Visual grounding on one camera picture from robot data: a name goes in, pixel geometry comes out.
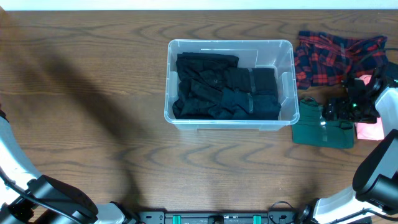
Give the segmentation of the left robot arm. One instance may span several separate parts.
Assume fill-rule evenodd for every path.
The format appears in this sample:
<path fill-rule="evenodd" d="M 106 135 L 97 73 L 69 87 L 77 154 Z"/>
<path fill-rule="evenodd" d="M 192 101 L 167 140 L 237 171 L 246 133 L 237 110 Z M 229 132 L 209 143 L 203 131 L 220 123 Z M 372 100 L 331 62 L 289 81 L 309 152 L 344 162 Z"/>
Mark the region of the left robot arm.
<path fill-rule="evenodd" d="M 137 223 L 121 204 L 95 204 L 80 189 L 41 174 L 18 145 L 1 112 L 1 223 L 29 223 L 34 209 L 46 211 L 36 223 Z"/>

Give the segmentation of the dark green folded garment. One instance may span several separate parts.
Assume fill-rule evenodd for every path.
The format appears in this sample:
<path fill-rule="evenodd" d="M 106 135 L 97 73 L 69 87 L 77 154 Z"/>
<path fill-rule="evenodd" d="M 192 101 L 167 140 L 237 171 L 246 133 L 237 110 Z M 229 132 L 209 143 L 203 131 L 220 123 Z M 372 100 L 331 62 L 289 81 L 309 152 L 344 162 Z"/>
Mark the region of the dark green folded garment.
<path fill-rule="evenodd" d="M 300 119 L 292 125 L 293 142 L 317 147 L 351 149 L 354 146 L 354 123 L 327 121 L 323 106 L 313 98 L 299 103 Z"/>

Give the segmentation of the black garment with tape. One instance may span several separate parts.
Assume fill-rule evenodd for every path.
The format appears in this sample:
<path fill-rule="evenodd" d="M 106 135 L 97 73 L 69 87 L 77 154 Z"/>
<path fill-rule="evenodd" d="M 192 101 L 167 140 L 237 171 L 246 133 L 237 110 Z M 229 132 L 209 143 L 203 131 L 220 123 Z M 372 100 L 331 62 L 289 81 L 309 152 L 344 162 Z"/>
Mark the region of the black garment with tape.
<path fill-rule="evenodd" d="M 224 71 L 224 79 L 230 89 L 278 97 L 273 68 L 228 68 Z"/>

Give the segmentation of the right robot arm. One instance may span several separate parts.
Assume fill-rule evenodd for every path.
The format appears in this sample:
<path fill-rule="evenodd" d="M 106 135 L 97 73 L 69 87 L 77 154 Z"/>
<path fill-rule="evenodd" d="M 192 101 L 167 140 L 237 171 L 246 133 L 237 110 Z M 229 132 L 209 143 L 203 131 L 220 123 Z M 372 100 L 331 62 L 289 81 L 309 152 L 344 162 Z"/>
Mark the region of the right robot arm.
<path fill-rule="evenodd" d="M 397 221 L 397 64 L 375 72 L 355 98 L 371 101 L 384 139 L 359 165 L 351 186 L 307 205 L 296 223 L 370 223 L 373 215 Z"/>

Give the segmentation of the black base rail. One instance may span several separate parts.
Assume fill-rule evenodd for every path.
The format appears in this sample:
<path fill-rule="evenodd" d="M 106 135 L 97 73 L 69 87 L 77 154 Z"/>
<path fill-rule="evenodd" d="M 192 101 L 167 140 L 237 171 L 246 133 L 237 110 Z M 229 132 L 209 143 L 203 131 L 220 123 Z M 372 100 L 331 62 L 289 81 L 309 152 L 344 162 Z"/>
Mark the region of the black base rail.
<path fill-rule="evenodd" d="M 292 211 L 251 213 L 172 213 L 140 212 L 138 223 L 145 224 L 288 224 L 295 223 Z"/>

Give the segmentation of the clear plastic storage bin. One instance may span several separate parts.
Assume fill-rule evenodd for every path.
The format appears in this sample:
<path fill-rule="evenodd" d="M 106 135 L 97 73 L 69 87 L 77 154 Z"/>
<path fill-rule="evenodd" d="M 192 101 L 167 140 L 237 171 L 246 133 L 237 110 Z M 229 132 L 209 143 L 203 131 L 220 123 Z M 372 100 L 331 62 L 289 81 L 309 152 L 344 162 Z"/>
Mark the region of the clear plastic storage bin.
<path fill-rule="evenodd" d="M 184 52 L 234 55 L 238 67 L 273 68 L 281 104 L 276 120 L 176 119 L 172 106 L 178 100 L 177 56 Z M 294 67 L 294 48 L 288 40 L 194 40 L 174 39 L 168 44 L 164 118 L 177 129 L 258 129 L 278 131 L 300 117 Z"/>

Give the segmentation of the large black garment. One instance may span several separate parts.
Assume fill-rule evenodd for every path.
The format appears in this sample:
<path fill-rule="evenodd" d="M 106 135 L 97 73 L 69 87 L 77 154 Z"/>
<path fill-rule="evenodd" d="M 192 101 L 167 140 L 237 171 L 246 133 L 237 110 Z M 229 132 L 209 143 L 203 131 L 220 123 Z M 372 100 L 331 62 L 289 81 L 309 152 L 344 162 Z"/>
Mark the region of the large black garment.
<path fill-rule="evenodd" d="M 177 55 L 180 79 L 178 100 L 172 109 L 176 119 L 229 120 L 233 113 L 221 105 L 226 88 L 224 72 L 238 66 L 234 55 L 184 52 Z"/>

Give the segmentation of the red plaid flannel shirt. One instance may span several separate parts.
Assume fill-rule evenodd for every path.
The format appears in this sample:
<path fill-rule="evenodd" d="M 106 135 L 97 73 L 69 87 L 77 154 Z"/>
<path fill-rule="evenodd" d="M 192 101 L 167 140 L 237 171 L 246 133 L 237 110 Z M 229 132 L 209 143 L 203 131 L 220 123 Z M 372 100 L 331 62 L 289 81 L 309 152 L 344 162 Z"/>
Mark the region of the red plaid flannel shirt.
<path fill-rule="evenodd" d="M 370 39 L 344 38 L 325 32 L 302 30 L 294 52 L 297 88 L 333 86 L 347 75 L 355 78 L 370 75 L 374 69 L 388 63 L 382 51 L 387 37 Z"/>

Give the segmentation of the dark teal garment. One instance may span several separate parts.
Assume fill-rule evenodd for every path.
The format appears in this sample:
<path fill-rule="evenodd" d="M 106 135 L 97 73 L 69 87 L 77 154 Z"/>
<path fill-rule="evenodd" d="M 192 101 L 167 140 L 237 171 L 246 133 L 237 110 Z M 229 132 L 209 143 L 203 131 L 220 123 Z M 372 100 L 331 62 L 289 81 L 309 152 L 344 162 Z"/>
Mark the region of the dark teal garment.
<path fill-rule="evenodd" d="M 271 90 L 244 92 L 223 89 L 221 99 L 208 112 L 219 120 L 277 120 L 281 105 Z"/>

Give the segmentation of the pink garment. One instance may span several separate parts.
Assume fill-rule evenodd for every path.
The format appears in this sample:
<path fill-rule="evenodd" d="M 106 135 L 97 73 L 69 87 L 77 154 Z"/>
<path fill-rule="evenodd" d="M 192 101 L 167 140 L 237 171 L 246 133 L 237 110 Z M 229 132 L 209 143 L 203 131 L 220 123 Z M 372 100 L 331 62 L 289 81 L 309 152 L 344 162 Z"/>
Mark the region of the pink garment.
<path fill-rule="evenodd" d="M 358 139 L 380 141 L 384 139 L 384 130 L 381 117 L 377 117 L 375 123 L 355 123 L 356 135 Z"/>

